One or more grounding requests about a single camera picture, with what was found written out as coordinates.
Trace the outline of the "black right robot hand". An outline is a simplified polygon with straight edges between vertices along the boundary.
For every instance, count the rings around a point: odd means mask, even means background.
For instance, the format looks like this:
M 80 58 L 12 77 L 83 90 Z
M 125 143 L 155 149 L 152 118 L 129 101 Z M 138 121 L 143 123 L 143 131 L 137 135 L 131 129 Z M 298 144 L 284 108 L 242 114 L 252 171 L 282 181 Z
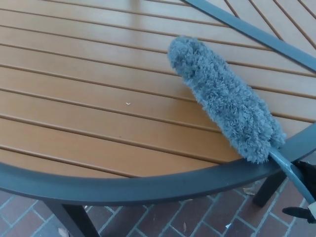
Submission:
M 303 183 L 309 190 L 313 198 L 316 198 L 316 166 L 310 163 L 299 161 L 296 165 L 298 169 L 303 174 Z M 302 207 L 286 207 L 282 209 L 284 214 L 306 219 L 309 224 L 316 223 L 316 209 L 310 210 L 310 205 L 308 208 Z

